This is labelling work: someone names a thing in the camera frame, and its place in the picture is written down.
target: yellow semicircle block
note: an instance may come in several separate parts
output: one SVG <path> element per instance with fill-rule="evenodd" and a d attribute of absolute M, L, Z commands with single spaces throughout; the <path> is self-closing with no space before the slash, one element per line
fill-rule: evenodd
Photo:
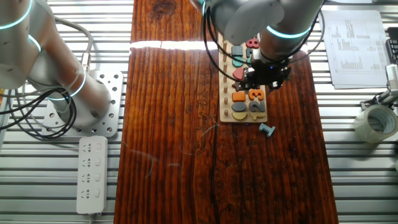
<path fill-rule="evenodd" d="M 232 113 L 232 117 L 234 117 L 236 120 L 241 121 L 243 120 L 248 114 L 246 112 L 242 113 Z"/>

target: green shape block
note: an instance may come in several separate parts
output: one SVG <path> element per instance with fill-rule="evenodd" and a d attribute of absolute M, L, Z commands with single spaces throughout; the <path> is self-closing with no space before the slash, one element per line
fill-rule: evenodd
<path fill-rule="evenodd" d="M 236 61 L 236 60 L 232 60 L 232 65 L 235 66 L 235 68 L 242 67 L 243 62 L 244 62 L 243 58 L 242 57 L 235 57 L 235 58 L 240 60 L 241 62 Z"/>

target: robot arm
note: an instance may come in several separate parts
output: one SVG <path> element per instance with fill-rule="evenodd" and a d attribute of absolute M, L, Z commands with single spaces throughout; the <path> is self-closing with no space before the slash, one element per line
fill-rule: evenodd
<path fill-rule="evenodd" d="M 38 90 L 64 86 L 76 103 L 76 127 L 97 122 L 110 106 L 108 89 L 62 40 L 45 0 L 0 1 L 0 88 L 16 89 L 26 80 Z M 66 122 L 70 112 L 62 95 L 53 93 L 49 100 Z"/>
<path fill-rule="evenodd" d="M 191 0 L 203 15 L 209 12 L 215 28 L 234 45 L 255 35 L 252 69 L 242 89 L 269 85 L 278 88 L 287 78 L 289 57 L 298 52 L 315 25 L 324 0 Z"/>

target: white power strip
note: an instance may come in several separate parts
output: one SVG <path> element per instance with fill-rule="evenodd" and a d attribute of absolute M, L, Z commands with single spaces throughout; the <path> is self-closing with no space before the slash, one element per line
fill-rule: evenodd
<path fill-rule="evenodd" d="M 76 210 L 79 214 L 102 212 L 106 207 L 108 140 L 102 136 L 81 138 Z"/>

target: metal mounting plate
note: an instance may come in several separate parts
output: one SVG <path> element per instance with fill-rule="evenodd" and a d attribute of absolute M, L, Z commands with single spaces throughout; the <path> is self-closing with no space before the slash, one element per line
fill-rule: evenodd
<path fill-rule="evenodd" d="M 109 90 L 111 95 L 111 104 L 106 115 L 98 120 L 97 123 L 86 127 L 72 127 L 64 136 L 68 137 L 84 137 L 84 136 L 104 136 L 107 138 L 113 137 L 118 132 L 119 110 L 123 87 L 123 74 L 115 71 L 90 71 L 91 77 L 101 81 Z M 46 126 L 60 126 L 65 124 L 58 116 L 51 101 L 47 104 L 44 116 L 44 125 Z M 42 128 L 43 134 L 52 134 L 59 129 L 47 130 Z"/>

